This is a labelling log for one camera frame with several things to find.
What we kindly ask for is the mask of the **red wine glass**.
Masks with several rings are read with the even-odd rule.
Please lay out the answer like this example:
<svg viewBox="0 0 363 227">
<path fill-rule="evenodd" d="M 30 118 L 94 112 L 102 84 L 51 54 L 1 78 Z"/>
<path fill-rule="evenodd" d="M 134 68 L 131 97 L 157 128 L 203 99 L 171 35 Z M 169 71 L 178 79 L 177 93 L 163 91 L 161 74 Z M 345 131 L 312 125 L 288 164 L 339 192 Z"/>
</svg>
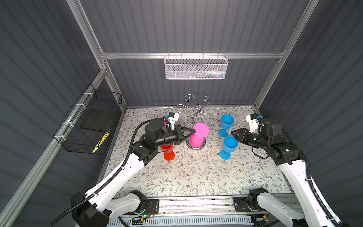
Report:
<svg viewBox="0 0 363 227">
<path fill-rule="evenodd" d="M 175 153 L 174 153 L 174 144 L 171 145 L 164 145 L 160 147 L 163 154 L 164 154 L 164 159 L 166 161 L 172 161 L 175 158 Z"/>
</svg>

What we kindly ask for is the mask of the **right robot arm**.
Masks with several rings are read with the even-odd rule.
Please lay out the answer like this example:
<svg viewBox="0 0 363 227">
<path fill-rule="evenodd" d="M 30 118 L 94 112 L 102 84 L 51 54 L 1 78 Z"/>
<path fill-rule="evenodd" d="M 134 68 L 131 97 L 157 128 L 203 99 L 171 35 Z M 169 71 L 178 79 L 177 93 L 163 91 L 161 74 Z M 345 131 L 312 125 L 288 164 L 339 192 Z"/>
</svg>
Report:
<svg viewBox="0 0 363 227">
<path fill-rule="evenodd" d="M 272 158 L 288 179 L 301 205 L 297 212 L 272 196 L 265 188 L 249 190 L 245 201 L 251 211 L 265 210 L 287 227 L 346 227 L 324 199 L 311 175 L 307 155 L 289 138 L 281 123 L 269 118 L 249 115 L 248 129 L 231 132 L 240 143 L 259 148 Z"/>
</svg>

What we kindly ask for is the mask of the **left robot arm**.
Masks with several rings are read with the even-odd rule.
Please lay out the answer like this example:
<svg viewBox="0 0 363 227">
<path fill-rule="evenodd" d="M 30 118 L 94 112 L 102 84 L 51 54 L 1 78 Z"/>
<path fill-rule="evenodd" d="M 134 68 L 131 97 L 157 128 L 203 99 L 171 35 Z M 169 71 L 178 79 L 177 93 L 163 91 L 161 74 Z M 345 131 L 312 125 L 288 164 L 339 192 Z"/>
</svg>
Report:
<svg viewBox="0 0 363 227">
<path fill-rule="evenodd" d="M 71 199 L 71 208 L 57 216 L 55 224 L 69 213 L 80 227 L 106 227 L 113 217 L 143 210 L 146 197 L 137 190 L 128 196 L 114 200 L 113 197 L 136 173 L 142 170 L 164 145 L 179 145 L 190 138 L 196 131 L 177 124 L 168 129 L 171 123 L 164 118 L 154 118 L 140 123 L 135 130 L 145 127 L 145 134 L 135 141 L 133 133 L 125 159 L 106 178 L 89 189 L 86 193 L 76 193 Z"/>
</svg>

